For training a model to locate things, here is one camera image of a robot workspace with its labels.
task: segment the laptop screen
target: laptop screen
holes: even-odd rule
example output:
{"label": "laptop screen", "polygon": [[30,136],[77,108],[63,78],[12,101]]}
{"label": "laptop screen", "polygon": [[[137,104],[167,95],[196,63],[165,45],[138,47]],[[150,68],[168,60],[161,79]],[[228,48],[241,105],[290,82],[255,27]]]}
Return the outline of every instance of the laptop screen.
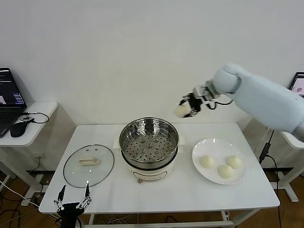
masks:
{"label": "laptop screen", "polygon": [[8,68],[0,68],[0,106],[25,105]]}

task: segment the white dough ball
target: white dough ball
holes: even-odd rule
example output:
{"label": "white dough ball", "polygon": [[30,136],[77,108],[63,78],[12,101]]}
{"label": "white dough ball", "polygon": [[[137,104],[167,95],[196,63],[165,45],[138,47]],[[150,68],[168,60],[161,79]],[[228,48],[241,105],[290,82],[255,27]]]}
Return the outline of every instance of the white dough ball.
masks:
{"label": "white dough ball", "polygon": [[205,155],[200,158],[200,164],[207,169],[214,167],[214,159],[210,155]]}
{"label": "white dough ball", "polygon": [[229,166],[231,166],[233,169],[237,169],[237,168],[241,167],[242,160],[239,157],[237,157],[236,155],[232,155],[232,156],[228,157],[227,164]]}
{"label": "white dough ball", "polygon": [[233,176],[233,169],[228,165],[222,165],[218,169],[218,173],[222,178],[227,179]]}
{"label": "white dough ball", "polygon": [[191,112],[191,107],[188,101],[183,103],[182,105],[177,106],[174,109],[174,114],[179,118],[184,118],[190,112]]}

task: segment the laptop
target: laptop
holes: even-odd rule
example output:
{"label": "laptop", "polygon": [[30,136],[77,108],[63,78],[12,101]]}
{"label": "laptop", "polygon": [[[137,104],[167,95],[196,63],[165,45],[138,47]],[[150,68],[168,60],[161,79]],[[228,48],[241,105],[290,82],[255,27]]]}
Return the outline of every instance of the laptop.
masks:
{"label": "laptop", "polygon": [[9,68],[0,68],[0,138],[26,109]]}

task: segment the white wall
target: white wall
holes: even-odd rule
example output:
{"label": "white wall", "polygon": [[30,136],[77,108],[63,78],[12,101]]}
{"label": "white wall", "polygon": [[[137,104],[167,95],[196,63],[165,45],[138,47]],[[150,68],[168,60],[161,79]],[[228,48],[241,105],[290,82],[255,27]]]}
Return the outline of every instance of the white wall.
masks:
{"label": "white wall", "polygon": [[76,125],[155,116],[244,128],[250,117],[234,104],[188,120],[172,110],[227,62],[287,86],[304,70],[303,8],[302,0],[2,0],[0,66],[18,73],[28,100],[57,101]]}

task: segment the computer mouse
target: computer mouse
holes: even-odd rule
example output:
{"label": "computer mouse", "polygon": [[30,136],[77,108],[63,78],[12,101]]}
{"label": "computer mouse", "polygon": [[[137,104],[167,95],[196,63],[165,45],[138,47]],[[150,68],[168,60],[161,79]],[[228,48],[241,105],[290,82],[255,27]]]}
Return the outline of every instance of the computer mouse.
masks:
{"label": "computer mouse", "polygon": [[25,132],[25,129],[29,123],[30,122],[19,122],[19,123],[15,123],[14,125],[12,125],[9,129],[11,137],[15,138],[15,137],[19,137],[19,136],[23,135]]}

